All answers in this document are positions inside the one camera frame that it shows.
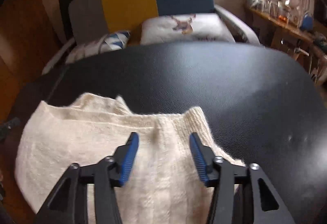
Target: black table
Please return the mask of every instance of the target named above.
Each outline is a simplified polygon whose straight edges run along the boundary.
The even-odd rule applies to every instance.
[[[24,124],[40,100],[64,106],[84,92],[122,95],[138,114],[202,107],[215,142],[259,163],[296,223],[324,217],[327,111],[304,69],[286,54],[213,42],[130,47],[51,71],[20,92],[10,117]],[[4,144],[12,161],[22,128]]]

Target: silver bolt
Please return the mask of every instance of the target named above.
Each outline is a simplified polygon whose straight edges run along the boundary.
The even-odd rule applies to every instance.
[[[250,168],[252,170],[258,170],[258,169],[260,169],[260,166],[258,164],[256,164],[256,163],[251,163],[250,164]]]
[[[107,157],[105,157],[104,159],[106,160],[106,162],[109,162],[109,163],[115,161],[115,159],[113,158],[113,156],[107,156]]]
[[[79,164],[78,163],[72,163],[70,166],[69,166],[71,169],[75,170],[79,167]]]
[[[224,158],[221,156],[215,156],[215,162],[217,163],[223,163],[224,162]]]

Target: sweater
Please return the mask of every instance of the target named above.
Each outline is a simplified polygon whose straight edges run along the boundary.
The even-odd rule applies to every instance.
[[[67,167],[94,164],[124,145],[131,132],[139,148],[129,181],[115,188],[124,224],[205,223],[213,188],[200,182],[189,135],[232,164],[244,165],[217,146],[200,107],[183,114],[133,114],[122,97],[83,94],[68,107],[42,101],[27,122],[16,158],[15,177],[37,212]],[[88,218],[95,223],[93,187],[88,185]]]

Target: white armrest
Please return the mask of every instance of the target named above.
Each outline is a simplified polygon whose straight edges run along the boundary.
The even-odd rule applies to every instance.
[[[215,5],[215,12],[223,19],[225,23],[228,22],[231,26],[233,26],[243,37],[246,43],[260,46],[259,39],[255,32],[238,17],[218,5]]]
[[[65,51],[67,51],[74,43],[75,43],[75,39],[74,38],[70,38],[68,40],[68,42],[66,42],[63,45],[63,47],[61,47],[61,49],[45,65],[45,67],[42,70],[42,75],[47,74],[55,66],[55,64],[60,60],[60,58],[65,53]]]

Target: pillow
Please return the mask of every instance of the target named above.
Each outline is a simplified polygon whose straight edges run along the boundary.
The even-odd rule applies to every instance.
[[[68,55],[66,63],[74,63],[85,57],[124,49],[130,38],[128,30],[105,34],[99,40],[76,46]]]
[[[141,44],[172,41],[235,42],[215,13],[162,16],[143,22]]]

